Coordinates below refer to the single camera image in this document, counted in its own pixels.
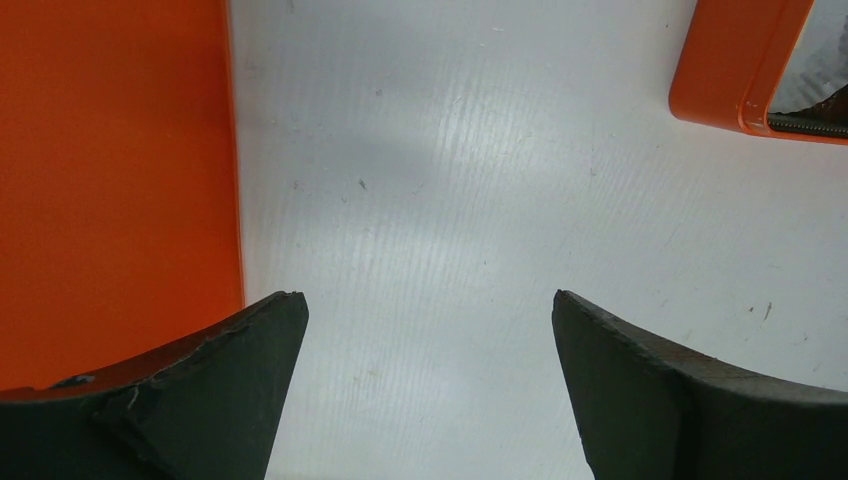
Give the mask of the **orange box lid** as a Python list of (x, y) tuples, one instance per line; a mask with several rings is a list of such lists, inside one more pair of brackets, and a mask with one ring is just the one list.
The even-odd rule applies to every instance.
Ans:
[(225, 1), (1, 5), (1, 386), (244, 304)]

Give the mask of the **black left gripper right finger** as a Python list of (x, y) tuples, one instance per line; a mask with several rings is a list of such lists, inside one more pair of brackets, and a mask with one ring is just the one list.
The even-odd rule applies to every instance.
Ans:
[(577, 294), (552, 327), (598, 479), (843, 479), (847, 396), (746, 370)]

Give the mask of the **orange chocolate box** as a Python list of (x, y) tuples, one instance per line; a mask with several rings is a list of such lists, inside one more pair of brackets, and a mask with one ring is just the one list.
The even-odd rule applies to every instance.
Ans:
[(699, 1), (668, 105), (683, 121), (747, 135), (844, 145), (847, 128), (801, 109), (771, 111), (814, 4)]

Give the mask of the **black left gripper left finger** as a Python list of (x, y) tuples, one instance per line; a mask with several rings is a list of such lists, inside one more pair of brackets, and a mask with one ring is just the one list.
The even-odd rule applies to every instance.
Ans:
[(307, 329), (274, 293), (203, 330), (1, 395), (5, 479), (261, 479)]

